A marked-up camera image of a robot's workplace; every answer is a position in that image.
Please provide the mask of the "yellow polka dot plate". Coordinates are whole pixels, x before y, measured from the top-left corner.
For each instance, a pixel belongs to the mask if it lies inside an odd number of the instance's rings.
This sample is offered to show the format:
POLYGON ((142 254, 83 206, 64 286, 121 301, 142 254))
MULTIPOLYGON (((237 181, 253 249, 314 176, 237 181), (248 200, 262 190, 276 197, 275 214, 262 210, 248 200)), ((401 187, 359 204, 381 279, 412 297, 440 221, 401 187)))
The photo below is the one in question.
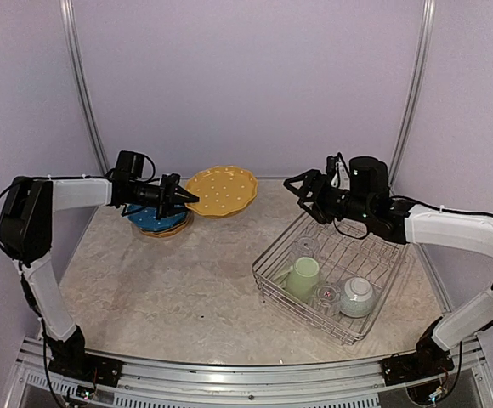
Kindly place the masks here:
POLYGON ((187 203, 193 213, 205 218, 226 218, 248 208, 258 195, 258 180, 237 166, 215 166, 200 171, 184 187, 199 198, 187 203))
POLYGON ((167 229, 161 232, 149 232, 146 230, 140 230, 139 232, 142 235, 149 236, 151 238, 165 238, 169 236, 173 236, 181 232, 182 230, 186 229, 189 225, 192 224, 192 220, 190 218, 186 219, 183 223, 178 224, 171 229, 167 229))

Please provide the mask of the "blue polka dot plate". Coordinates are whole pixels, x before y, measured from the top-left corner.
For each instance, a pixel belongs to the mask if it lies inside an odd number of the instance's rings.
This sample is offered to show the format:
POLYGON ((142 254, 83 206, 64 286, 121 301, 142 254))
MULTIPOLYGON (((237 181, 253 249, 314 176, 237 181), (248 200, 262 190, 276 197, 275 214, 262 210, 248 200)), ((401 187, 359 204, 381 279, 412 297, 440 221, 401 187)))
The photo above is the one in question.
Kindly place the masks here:
POLYGON ((126 207, 127 219, 140 230, 159 233, 170 230, 185 221, 187 212, 175 215, 159 217, 156 208, 140 205, 128 205, 126 207))

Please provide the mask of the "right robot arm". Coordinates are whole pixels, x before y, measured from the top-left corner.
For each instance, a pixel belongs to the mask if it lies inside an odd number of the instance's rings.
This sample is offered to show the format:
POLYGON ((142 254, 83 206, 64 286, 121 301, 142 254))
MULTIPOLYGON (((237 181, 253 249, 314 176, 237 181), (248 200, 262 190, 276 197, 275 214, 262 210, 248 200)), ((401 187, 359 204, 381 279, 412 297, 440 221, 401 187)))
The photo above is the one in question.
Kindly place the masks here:
MULTIPOLYGON (((318 223, 352 220, 390 243, 449 247, 493 259, 493 213, 435 207, 392 195, 384 162, 357 156, 341 167, 342 159, 328 156, 324 172, 311 169, 283 183, 318 223)), ((417 377, 429 376, 441 365, 442 354, 491 325, 493 283, 425 331, 409 359, 410 371, 417 377)))

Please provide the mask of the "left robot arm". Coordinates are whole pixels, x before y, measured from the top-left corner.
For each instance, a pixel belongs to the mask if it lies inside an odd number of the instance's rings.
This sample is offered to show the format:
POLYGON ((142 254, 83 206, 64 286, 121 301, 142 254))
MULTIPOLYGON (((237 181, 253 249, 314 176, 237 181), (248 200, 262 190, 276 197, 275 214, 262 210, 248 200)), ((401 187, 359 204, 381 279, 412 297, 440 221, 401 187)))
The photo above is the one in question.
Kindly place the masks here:
POLYGON ((66 309, 52 263, 54 215, 88 207, 152 207, 158 218, 183 213, 198 197, 180 185, 176 173, 158 184, 142 179, 149 157, 123 150, 103 176, 18 176, 0 193, 0 250, 15 264, 30 309, 60 364, 77 378, 93 370, 85 339, 66 309))

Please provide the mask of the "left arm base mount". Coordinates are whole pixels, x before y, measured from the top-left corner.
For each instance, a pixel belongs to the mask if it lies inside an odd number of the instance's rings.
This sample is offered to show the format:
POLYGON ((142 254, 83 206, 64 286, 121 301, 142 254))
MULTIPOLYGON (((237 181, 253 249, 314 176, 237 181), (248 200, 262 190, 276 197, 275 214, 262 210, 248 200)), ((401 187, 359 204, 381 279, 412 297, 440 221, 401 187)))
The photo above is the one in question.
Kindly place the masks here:
POLYGON ((124 363, 118 359, 88 353, 79 326, 76 326, 76 330, 66 340, 55 340, 45 331, 43 340, 51 351, 48 368, 52 373, 94 385, 117 387, 124 363))

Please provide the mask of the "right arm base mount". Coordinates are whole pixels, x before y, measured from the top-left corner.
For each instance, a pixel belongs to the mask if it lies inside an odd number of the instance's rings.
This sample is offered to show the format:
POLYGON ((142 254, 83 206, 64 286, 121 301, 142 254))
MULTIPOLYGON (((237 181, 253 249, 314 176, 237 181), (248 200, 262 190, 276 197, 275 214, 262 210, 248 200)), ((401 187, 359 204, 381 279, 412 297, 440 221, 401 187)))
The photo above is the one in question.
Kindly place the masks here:
POLYGON ((393 354, 380 361, 386 386, 410 383, 455 369, 451 352, 443 350, 426 331, 413 352, 393 354))

